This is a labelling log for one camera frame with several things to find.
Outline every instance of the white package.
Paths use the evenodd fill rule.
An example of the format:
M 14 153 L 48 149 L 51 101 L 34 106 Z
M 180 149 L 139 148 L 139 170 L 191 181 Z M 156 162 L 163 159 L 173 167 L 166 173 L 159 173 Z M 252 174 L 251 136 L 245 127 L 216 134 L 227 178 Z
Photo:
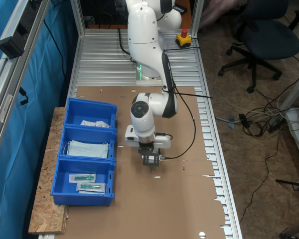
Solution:
M 92 144 L 92 143 L 81 143 L 75 140 L 68 142 L 67 147 L 68 147 L 67 155 L 95 157 L 95 158 L 106 158 L 108 156 L 108 150 L 109 150 L 108 143 Z
M 96 121 L 96 127 L 109 128 L 110 126 L 103 121 Z
M 76 191 L 91 191 L 105 193 L 105 183 L 78 183 Z
M 69 183 L 95 183 L 96 174 L 69 174 Z
M 79 191 L 79 193 L 85 193 L 85 194 L 105 194 L 105 193 L 99 193 L 99 192 L 90 192 L 90 191 Z
M 89 121 L 86 121 L 86 120 L 82 120 L 81 125 L 96 126 L 96 122 L 89 122 Z

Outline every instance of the red button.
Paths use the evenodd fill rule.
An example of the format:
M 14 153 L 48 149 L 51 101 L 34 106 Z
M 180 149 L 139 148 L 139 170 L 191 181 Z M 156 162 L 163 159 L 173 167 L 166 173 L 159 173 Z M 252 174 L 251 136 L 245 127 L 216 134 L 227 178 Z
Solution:
M 181 37 L 186 37 L 187 36 L 187 29 L 183 29 L 181 31 Z

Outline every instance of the surgical mask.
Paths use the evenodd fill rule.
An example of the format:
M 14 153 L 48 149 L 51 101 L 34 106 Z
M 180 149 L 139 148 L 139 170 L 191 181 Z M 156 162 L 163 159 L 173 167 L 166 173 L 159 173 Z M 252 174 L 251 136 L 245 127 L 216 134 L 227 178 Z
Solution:
M 108 155 L 109 144 L 92 144 L 92 143 L 81 143 L 78 141 L 69 141 L 64 149 L 68 147 L 67 155 L 69 156 L 83 156 L 83 157 L 95 157 L 95 158 L 106 158 Z

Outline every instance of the blue plastic bin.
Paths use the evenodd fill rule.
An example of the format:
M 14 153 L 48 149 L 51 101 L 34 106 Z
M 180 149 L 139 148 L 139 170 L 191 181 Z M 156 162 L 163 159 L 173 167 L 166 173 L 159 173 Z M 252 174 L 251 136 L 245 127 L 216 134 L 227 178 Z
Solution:
M 58 157 L 51 187 L 57 205 L 109 206 L 114 199 L 113 174 L 115 163 Z M 69 174 L 96 173 L 96 183 L 105 183 L 105 194 L 81 194 L 76 183 L 69 183 Z
M 67 143 L 69 141 L 78 141 L 81 143 L 94 144 L 109 144 L 108 155 L 106 158 L 83 157 L 86 159 L 109 160 L 115 162 L 114 147 L 115 147 L 116 132 L 113 130 L 102 129 L 98 127 L 81 127 L 81 126 L 63 126 L 62 136 L 60 140 L 58 156 L 67 156 Z M 73 158 L 81 158 L 82 156 L 68 156 Z
M 90 122 L 103 121 L 110 126 L 108 129 L 116 130 L 115 116 L 117 109 L 117 106 L 109 103 L 68 98 L 64 123 L 66 125 L 80 125 L 83 120 Z

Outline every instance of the black office chair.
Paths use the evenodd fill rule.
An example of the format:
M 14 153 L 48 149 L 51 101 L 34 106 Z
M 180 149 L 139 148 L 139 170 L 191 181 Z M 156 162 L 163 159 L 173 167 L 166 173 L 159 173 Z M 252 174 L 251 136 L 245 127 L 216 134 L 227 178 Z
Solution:
M 252 93 L 256 87 L 257 64 L 274 71 L 273 79 L 278 80 L 282 72 L 265 60 L 284 59 L 299 52 L 299 39 L 293 33 L 299 22 L 299 11 L 296 11 L 298 18 L 296 17 L 289 27 L 271 20 L 284 16 L 287 8 L 288 0 L 248 0 L 245 10 L 236 20 L 240 26 L 235 35 L 238 41 L 245 44 L 248 51 L 235 45 L 231 46 L 226 52 L 227 55 L 231 55 L 234 50 L 245 58 L 222 66 L 218 75 L 223 76 L 225 68 L 248 64 L 248 69 L 252 69 L 253 79 L 253 85 L 247 88 L 248 93 Z

